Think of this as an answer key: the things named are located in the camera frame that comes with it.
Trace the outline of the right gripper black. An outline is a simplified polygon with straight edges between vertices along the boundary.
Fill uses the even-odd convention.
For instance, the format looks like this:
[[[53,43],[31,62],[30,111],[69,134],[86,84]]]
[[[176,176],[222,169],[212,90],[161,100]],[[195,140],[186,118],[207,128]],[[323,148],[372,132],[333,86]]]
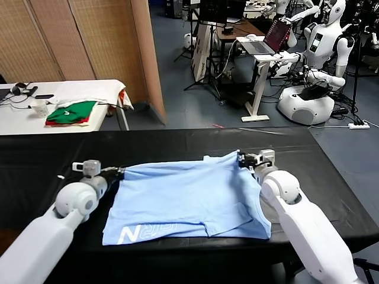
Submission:
[[[238,151],[238,166],[242,169],[248,169],[251,174],[255,173],[255,168],[261,162],[260,154],[244,153]]]

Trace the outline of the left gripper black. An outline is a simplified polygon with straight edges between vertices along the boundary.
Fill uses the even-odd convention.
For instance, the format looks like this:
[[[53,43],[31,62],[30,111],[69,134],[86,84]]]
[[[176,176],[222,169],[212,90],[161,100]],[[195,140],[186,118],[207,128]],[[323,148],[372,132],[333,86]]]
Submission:
[[[115,182],[124,179],[125,167],[108,167],[102,169],[100,176],[103,177],[108,187],[112,187]]]

